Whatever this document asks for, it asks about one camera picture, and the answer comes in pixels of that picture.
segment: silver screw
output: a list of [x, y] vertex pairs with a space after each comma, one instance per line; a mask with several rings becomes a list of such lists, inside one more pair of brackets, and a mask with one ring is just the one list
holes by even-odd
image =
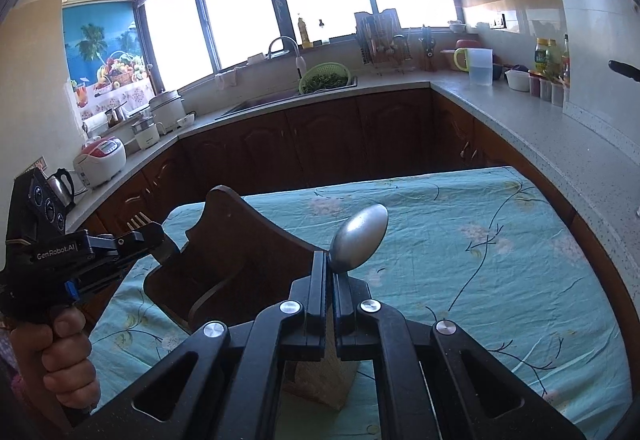
[[207, 337], [220, 337], [225, 332], [225, 326], [218, 321], [212, 321], [205, 325], [203, 332]]
[[301, 308], [302, 306], [297, 301], [284, 301], [280, 305], [280, 311], [284, 314], [297, 314]]
[[443, 335], [453, 335], [456, 333], [458, 327], [453, 321], [447, 321], [443, 319], [436, 324], [436, 330], [439, 331]]
[[367, 312], [367, 314], [374, 314], [382, 308], [382, 305], [375, 299], [365, 299], [360, 303], [360, 308], [362, 308], [363, 312]]

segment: wall mural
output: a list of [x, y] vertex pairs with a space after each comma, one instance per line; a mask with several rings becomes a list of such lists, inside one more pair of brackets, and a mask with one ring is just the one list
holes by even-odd
[[128, 1], [62, 10], [66, 62], [83, 120], [123, 105], [132, 111], [154, 92]]

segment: finger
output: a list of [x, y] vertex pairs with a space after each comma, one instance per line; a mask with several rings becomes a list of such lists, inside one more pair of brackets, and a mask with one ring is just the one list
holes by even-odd
[[91, 341], [80, 333], [54, 341], [42, 352], [42, 364], [48, 372], [70, 368], [86, 359], [91, 353]]
[[73, 409], [94, 407], [100, 402], [100, 383], [94, 380], [79, 390], [57, 394], [56, 398], [63, 406], [72, 407]]
[[10, 340], [17, 356], [40, 352], [53, 342], [53, 331], [47, 325], [21, 323], [11, 332]]
[[77, 308], [65, 308], [53, 321], [53, 329], [60, 338], [77, 334], [84, 328], [84, 314]]
[[42, 380], [44, 387], [51, 393], [70, 393], [93, 382], [95, 380], [95, 368], [88, 359], [84, 359], [70, 368], [47, 373]]

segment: water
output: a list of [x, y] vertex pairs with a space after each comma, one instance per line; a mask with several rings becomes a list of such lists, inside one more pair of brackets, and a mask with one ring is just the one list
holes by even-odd
[[469, 80], [472, 84], [491, 86], [494, 81], [494, 68], [478, 68], [469, 66]]

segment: countertop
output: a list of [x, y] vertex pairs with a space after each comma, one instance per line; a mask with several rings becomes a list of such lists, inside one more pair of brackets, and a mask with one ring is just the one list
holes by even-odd
[[111, 181], [88, 192], [67, 217], [75, 230], [133, 174], [178, 139], [217, 126], [283, 108], [381, 91], [431, 87], [490, 127], [551, 181], [584, 218], [609, 254], [640, 310], [640, 166], [605, 139], [564, 115], [562, 109], [509, 89], [469, 83], [468, 74], [452, 71], [361, 75], [351, 89], [296, 96], [222, 117], [231, 106], [196, 118], [195, 124], [163, 136], [158, 144], [127, 158]]

